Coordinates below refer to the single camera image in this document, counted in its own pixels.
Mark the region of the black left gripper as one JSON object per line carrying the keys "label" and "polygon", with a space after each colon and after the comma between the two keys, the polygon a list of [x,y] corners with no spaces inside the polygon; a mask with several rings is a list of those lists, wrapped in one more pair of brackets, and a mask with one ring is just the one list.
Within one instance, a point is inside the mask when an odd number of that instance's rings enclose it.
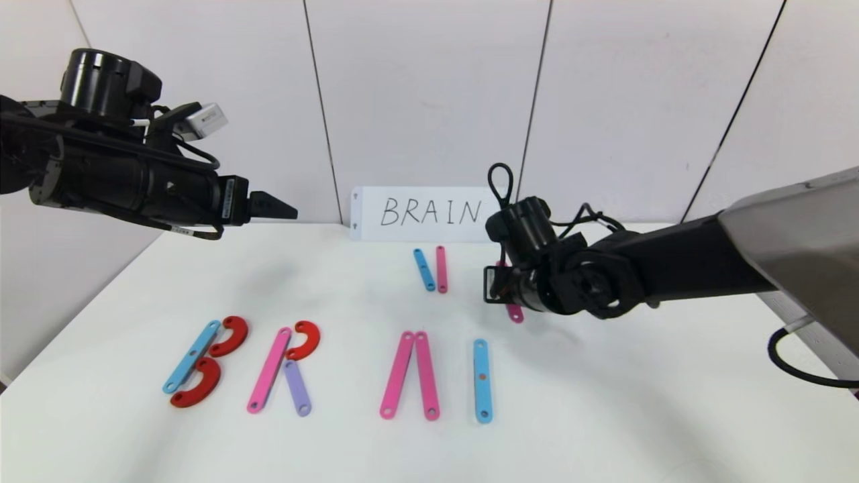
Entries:
{"label": "black left gripper", "polygon": [[248,181],[220,176],[196,161],[142,161],[142,216],[183,227],[240,225],[248,220],[296,220],[298,210]]}

